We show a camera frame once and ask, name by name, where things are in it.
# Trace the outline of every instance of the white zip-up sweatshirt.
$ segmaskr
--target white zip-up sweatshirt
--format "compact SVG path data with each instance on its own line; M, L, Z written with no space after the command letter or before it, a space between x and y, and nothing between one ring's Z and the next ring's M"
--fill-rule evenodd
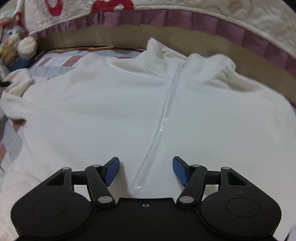
M0 240L16 237L10 210L30 189L60 168L84 170L114 156L121 161L109 188L115 198L176 200L182 188L172 159L180 156L208 170L231 167L275 199L278 240L296 223L295 115L226 56L186 57L150 39L134 59L88 54L74 70L29 88L27 70L8 80L1 108L27 123L2 187Z

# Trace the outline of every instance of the metal bolt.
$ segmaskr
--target metal bolt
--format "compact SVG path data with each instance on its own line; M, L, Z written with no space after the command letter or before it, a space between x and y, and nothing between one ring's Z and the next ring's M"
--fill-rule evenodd
M179 201L182 203L192 203L194 201L194 198L191 196L182 196L179 198Z
M101 196L98 198L98 201L103 204L111 203L113 201L113 198L111 198L110 196Z

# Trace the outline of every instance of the pleated purple trim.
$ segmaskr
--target pleated purple trim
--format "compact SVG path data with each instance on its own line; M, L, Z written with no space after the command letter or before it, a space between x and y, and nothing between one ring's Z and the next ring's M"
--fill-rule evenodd
M191 11L156 9L95 12L65 23L59 23L34 33L32 36L40 39L53 33L76 30L90 25L112 27L124 24L174 26L218 35L266 58L272 64L296 77L296 60L269 41L236 24L217 17Z

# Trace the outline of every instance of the plush toy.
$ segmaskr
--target plush toy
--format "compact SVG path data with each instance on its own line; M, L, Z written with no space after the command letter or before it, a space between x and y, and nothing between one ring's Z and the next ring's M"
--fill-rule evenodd
M37 51L36 40L28 36L12 18L0 19L0 87L3 79L16 69L27 68Z

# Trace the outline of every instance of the beige padded panel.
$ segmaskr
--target beige padded panel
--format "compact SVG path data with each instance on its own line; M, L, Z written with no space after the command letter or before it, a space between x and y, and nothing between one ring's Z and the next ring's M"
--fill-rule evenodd
M43 50L77 46L123 46L145 48L149 38L189 55L211 56L222 53L236 64L236 70L249 78L277 90L296 105L296 79L286 71L229 40L200 31L178 27L123 25L119 27L90 26L75 31L55 33L41 39Z

